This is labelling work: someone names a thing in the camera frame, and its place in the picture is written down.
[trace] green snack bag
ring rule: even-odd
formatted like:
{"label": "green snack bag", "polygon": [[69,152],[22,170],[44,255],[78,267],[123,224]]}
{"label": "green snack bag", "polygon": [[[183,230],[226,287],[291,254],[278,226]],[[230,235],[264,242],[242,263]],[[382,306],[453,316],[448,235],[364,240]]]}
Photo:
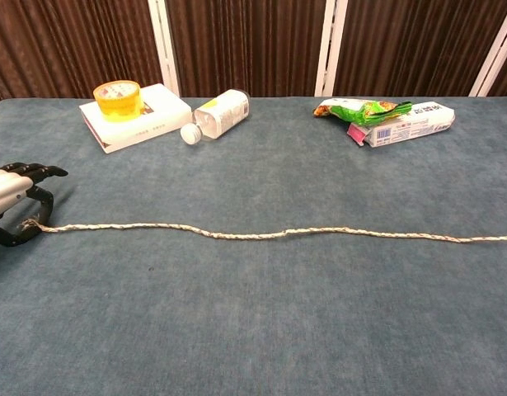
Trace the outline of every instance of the green snack bag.
{"label": "green snack bag", "polygon": [[324,117],[330,114],[348,122],[361,126],[378,125],[411,111],[412,103],[404,101],[400,104],[388,101],[365,101],[362,99],[332,98],[323,101],[313,114]]}

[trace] white bottle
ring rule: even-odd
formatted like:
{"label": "white bottle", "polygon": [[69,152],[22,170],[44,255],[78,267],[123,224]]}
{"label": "white bottle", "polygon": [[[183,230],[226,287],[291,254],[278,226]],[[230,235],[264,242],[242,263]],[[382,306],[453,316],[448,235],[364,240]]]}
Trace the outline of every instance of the white bottle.
{"label": "white bottle", "polygon": [[181,138],[197,144],[202,138],[216,139],[250,114],[250,97],[230,89],[193,112],[193,123],[181,127]]}

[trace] rope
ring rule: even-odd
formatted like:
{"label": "rope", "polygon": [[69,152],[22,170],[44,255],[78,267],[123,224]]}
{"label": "rope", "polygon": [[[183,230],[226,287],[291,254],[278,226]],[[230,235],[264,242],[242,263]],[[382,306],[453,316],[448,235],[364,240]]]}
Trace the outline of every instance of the rope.
{"label": "rope", "polygon": [[429,239],[433,241],[451,242],[451,243],[473,243],[473,242],[497,242],[507,241],[506,236],[496,237],[468,237],[457,238],[448,235],[438,235],[432,233],[380,233],[377,231],[368,231],[366,229],[352,229],[350,227],[309,227],[307,229],[285,229],[277,233],[215,233],[205,229],[199,229],[186,224],[169,223],[134,223],[134,224],[69,224],[62,227],[48,227],[38,223],[34,219],[26,220],[25,227],[35,226],[44,233],[65,233],[68,231],[85,231],[98,229],[179,229],[203,235],[207,238],[240,240],[240,241],[264,241],[268,239],[277,239],[288,237],[290,235],[303,235],[313,233],[349,233],[353,235],[366,235],[379,238],[409,238],[409,239]]}

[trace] blue-gray tablecloth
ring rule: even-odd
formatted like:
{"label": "blue-gray tablecloth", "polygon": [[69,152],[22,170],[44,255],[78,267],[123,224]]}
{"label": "blue-gray tablecloth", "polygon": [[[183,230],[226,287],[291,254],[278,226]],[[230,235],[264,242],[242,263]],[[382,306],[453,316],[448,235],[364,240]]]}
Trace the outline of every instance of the blue-gray tablecloth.
{"label": "blue-gray tablecloth", "polygon": [[[298,97],[252,99],[211,143],[173,132],[112,154],[82,121],[86,101],[6,100],[0,166],[68,170],[41,183],[53,225],[507,235],[507,97],[431,99],[456,111],[450,130],[381,148]],[[44,233],[0,247],[12,394],[507,395],[507,242]]]}

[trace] tape roll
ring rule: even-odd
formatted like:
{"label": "tape roll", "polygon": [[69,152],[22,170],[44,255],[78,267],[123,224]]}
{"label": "tape roll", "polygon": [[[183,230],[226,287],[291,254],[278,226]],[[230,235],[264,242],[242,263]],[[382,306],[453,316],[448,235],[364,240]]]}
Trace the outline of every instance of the tape roll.
{"label": "tape roll", "polygon": [[135,81],[107,82],[94,90],[101,113],[110,122],[123,122],[138,118],[143,110],[140,86]]}

